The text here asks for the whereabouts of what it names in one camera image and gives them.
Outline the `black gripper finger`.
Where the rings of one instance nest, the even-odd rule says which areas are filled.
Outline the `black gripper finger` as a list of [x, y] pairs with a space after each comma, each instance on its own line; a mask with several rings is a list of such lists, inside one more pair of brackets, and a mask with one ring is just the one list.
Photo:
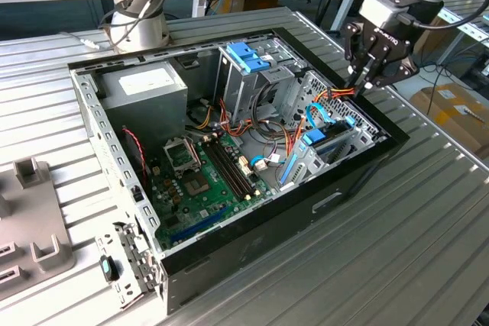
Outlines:
[[371, 72], [364, 69], [371, 65], [374, 58], [371, 50], [374, 46], [374, 25], [370, 21], [353, 21], [345, 26], [345, 59], [349, 62], [349, 77], [345, 80], [347, 89], [371, 89]]
[[419, 73], [419, 68], [412, 57], [405, 57], [399, 62], [388, 63], [386, 60], [374, 60], [367, 73], [355, 86], [355, 96], [362, 95], [370, 89], [379, 89]]

